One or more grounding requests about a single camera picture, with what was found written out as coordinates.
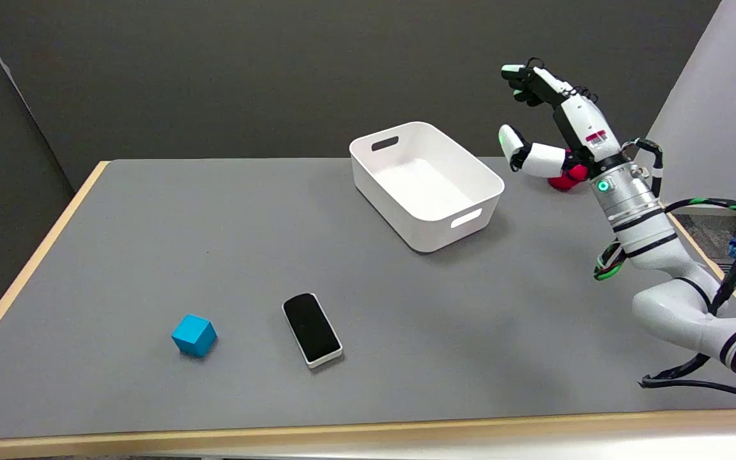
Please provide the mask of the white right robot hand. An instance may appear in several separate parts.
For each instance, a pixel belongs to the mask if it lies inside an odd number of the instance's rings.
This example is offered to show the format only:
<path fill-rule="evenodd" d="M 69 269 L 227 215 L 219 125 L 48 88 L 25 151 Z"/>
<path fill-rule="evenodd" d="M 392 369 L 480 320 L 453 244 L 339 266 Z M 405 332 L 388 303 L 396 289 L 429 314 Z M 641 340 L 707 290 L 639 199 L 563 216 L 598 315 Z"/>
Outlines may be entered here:
<path fill-rule="evenodd" d="M 566 146 L 528 142 L 519 130 L 502 125 L 498 140 L 511 170 L 538 178 L 556 178 L 577 165 L 590 168 L 621 151 L 621 143 L 587 89 L 573 86 L 531 62 L 503 65 L 500 75 L 513 97 L 529 107 L 546 103 Z"/>

